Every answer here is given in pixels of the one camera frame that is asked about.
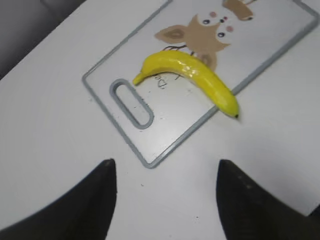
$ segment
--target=banana tip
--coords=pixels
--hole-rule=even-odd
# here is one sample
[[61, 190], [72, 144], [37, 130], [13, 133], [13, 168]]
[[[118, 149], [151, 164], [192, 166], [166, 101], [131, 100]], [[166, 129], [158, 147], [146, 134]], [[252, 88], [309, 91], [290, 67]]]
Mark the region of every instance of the banana tip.
[[143, 80], [145, 79], [145, 76], [140, 72], [134, 79], [133, 79], [133, 84], [138, 85], [140, 84]]

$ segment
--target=gray chair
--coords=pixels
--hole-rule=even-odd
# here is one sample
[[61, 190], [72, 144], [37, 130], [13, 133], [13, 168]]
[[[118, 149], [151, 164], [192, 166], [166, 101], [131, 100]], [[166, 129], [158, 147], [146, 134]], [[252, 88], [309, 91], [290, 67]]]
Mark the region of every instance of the gray chair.
[[0, 80], [86, 0], [0, 0]]

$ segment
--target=table surface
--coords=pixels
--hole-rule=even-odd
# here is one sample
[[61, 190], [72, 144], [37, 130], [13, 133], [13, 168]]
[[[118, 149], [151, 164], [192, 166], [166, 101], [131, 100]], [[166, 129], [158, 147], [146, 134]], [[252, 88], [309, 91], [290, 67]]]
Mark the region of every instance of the table surface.
[[303, 214], [320, 203], [320, 28], [238, 95], [240, 121], [218, 113], [159, 167], [142, 166], [81, 77], [164, 1], [87, 0], [0, 81], [0, 229], [108, 158], [118, 181], [108, 240], [225, 239], [220, 159]]

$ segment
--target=yellow banana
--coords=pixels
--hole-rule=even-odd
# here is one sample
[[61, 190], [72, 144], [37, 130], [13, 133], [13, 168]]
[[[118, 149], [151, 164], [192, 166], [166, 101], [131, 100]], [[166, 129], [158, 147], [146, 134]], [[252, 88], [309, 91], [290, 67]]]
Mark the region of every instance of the yellow banana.
[[232, 92], [202, 61], [185, 52], [169, 50], [148, 56], [141, 72], [133, 80], [133, 84], [138, 85], [145, 78], [164, 72], [179, 74], [194, 80], [220, 111], [230, 117], [238, 118], [239, 106]]

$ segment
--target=cartoon eye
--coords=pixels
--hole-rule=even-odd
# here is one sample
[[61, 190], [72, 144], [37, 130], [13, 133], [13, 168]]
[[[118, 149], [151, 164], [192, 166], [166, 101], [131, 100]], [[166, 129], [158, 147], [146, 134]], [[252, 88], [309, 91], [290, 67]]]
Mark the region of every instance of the cartoon eye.
[[205, 25], [207, 25], [207, 24], [209, 24], [210, 23], [210, 20], [208, 20], [208, 19], [206, 19], [206, 20], [203, 20], [203, 22], [202, 22], [203, 24], [205, 24]]
[[219, 32], [219, 33], [218, 33], [218, 37], [219, 37], [219, 38], [223, 38], [225, 35], [226, 35], [226, 34], [225, 34], [224, 32]]

